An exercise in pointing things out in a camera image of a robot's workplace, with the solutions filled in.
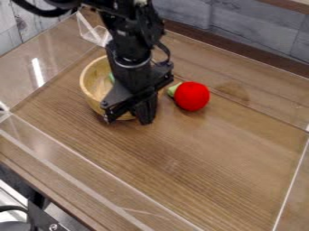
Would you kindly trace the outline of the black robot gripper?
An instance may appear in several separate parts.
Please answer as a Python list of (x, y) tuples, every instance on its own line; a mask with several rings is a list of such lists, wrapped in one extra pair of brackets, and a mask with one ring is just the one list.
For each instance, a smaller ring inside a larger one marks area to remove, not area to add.
[(155, 120), (158, 91), (174, 80), (173, 68), (171, 61), (155, 64), (147, 61), (141, 67), (125, 67), (111, 62), (115, 84), (100, 103), (108, 123), (115, 122), (127, 112), (142, 125)]

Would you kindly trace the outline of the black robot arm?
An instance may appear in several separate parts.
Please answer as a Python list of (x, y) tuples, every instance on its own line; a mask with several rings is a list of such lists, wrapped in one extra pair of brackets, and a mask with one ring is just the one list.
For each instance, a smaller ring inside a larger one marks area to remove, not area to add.
[(158, 92), (174, 81), (171, 60), (153, 61), (153, 50), (170, 53), (161, 42), (166, 35), (165, 22), (153, 0), (44, 0), (52, 8), (44, 10), (27, 0), (12, 2), (30, 13), (52, 18), (82, 5), (99, 14), (111, 40), (106, 54), (114, 86), (100, 101), (108, 123), (125, 114), (137, 116), (143, 125), (155, 120)]

